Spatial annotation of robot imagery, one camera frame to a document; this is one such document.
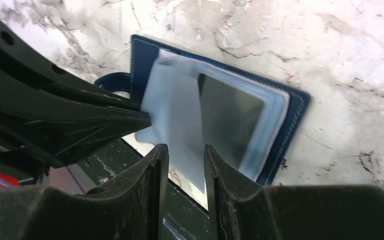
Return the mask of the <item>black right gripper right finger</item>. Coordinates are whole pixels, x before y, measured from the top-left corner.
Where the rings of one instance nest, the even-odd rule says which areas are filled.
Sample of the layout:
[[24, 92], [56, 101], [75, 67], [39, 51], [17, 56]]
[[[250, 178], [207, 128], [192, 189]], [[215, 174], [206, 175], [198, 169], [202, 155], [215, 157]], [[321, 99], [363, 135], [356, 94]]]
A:
[[212, 240], [384, 240], [374, 185], [263, 186], [204, 148]]

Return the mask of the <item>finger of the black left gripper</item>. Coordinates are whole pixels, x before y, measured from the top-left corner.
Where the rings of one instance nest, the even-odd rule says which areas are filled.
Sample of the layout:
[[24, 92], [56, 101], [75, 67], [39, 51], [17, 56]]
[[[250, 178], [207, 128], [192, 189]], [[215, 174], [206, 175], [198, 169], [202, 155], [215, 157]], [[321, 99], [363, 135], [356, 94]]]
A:
[[0, 69], [16, 80], [64, 99], [138, 111], [134, 100], [110, 93], [59, 68], [0, 21]]
[[0, 150], [19, 151], [59, 168], [149, 127], [148, 114], [66, 99], [0, 70]]

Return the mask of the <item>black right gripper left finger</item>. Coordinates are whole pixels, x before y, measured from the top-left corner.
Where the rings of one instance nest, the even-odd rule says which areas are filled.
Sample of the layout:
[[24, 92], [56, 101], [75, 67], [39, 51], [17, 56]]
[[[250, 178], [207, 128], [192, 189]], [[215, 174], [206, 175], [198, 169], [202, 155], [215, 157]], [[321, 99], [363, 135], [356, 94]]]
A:
[[158, 240], [169, 150], [145, 157], [83, 195], [48, 185], [0, 187], [0, 240]]

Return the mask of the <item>navy blue card holder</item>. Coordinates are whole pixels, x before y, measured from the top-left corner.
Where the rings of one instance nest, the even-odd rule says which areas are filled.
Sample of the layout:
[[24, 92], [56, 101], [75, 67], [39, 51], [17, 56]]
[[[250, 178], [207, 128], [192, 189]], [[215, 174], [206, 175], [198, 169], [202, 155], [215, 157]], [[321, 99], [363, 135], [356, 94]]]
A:
[[94, 84], [112, 93], [129, 93], [150, 114], [151, 126], [135, 134], [137, 141], [167, 144], [171, 165], [203, 191], [206, 144], [198, 78], [204, 74], [264, 102], [239, 168], [231, 166], [260, 185], [271, 184], [311, 96], [152, 38], [134, 34], [130, 40], [130, 71], [106, 74]]

